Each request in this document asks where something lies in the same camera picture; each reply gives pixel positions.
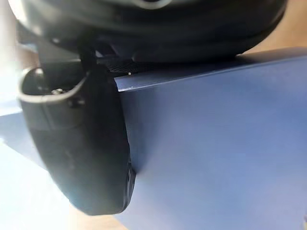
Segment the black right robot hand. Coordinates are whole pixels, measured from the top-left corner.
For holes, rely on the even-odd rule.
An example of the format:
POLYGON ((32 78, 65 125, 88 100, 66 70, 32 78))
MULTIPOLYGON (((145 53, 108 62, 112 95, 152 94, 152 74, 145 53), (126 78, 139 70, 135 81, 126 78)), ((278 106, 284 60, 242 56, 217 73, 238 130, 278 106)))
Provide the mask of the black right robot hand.
POLYGON ((115 78, 232 58, 263 41, 285 0, 11 0, 21 45, 40 65, 18 99, 51 178, 85 214, 123 212, 131 165, 115 78))

